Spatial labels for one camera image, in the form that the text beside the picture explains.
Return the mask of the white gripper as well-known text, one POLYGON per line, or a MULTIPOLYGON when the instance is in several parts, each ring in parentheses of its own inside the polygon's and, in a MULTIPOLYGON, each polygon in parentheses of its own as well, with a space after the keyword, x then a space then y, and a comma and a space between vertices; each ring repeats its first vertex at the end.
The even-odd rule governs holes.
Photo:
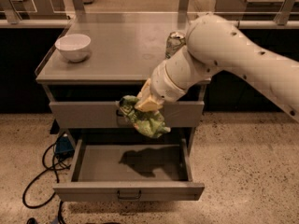
POLYGON ((166 70, 167 61, 161 62, 144 83, 137 95, 139 99, 135 109, 142 112, 159 110, 164 102, 173 103, 186 94, 186 90, 178 87, 169 77, 166 70))

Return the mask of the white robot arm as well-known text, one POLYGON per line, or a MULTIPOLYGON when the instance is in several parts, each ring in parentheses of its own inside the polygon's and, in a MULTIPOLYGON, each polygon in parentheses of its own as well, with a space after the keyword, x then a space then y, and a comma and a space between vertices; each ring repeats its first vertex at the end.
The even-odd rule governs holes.
POLYGON ((299 120, 299 62, 261 48, 229 21, 213 14, 191 23, 186 44, 153 70, 135 108, 143 112, 158 110, 221 71, 242 78, 299 120))

